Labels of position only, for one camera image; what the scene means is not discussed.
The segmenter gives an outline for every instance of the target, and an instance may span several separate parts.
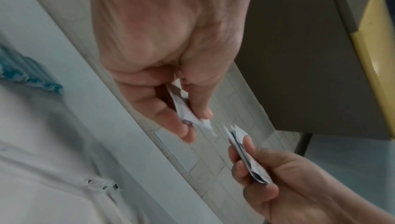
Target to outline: yellow object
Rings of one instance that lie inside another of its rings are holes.
[[[395,138],[395,31],[386,0],[369,0],[351,38]]]

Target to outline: tiled floor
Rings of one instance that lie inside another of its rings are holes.
[[[89,0],[39,1],[125,109],[224,224],[263,223],[263,218],[247,206],[242,187],[231,176],[229,143],[223,125],[236,124],[252,136],[256,145],[278,150],[293,151],[300,135],[275,131],[235,64],[210,102],[217,137],[198,129],[197,141],[187,145],[132,109],[99,65]]]

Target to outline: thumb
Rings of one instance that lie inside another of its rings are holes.
[[[247,153],[249,153],[258,163],[271,169],[275,169],[299,158],[298,155],[293,153],[256,147],[249,136],[244,137],[243,145]]]
[[[192,111],[198,118],[210,119],[213,112],[208,108],[211,96],[214,94],[218,83],[210,85],[188,85],[188,98]]]

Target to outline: piece of paper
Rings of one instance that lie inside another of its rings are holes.
[[[236,125],[235,127],[231,126],[231,130],[229,130],[225,126],[224,128],[229,136],[230,141],[232,142],[233,146],[236,148],[237,153],[239,153],[241,159],[246,164],[247,169],[250,172],[251,176],[256,181],[263,184],[273,183],[267,171],[246,152],[246,149],[244,148],[243,145],[243,138],[248,134]]]
[[[217,136],[211,126],[210,120],[199,119],[195,116],[192,110],[188,106],[188,93],[181,90],[175,85],[167,84],[167,90],[173,99],[176,112],[180,119],[187,124],[196,124],[199,127],[209,131],[214,136]]]

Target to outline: skin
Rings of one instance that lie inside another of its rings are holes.
[[[271,175],[274,184],[252,179],[236,149],[229,147],[233,178],[243,185],[251,207],[272,224],[393,224],[388,213],[359,197],[309,160],[293,153],[257,148],[246,151]]]
[[[190,143],[164,84],[181,78],[197,117],[236,57],[250,0],[91,0],[100,60],[142,115]]]

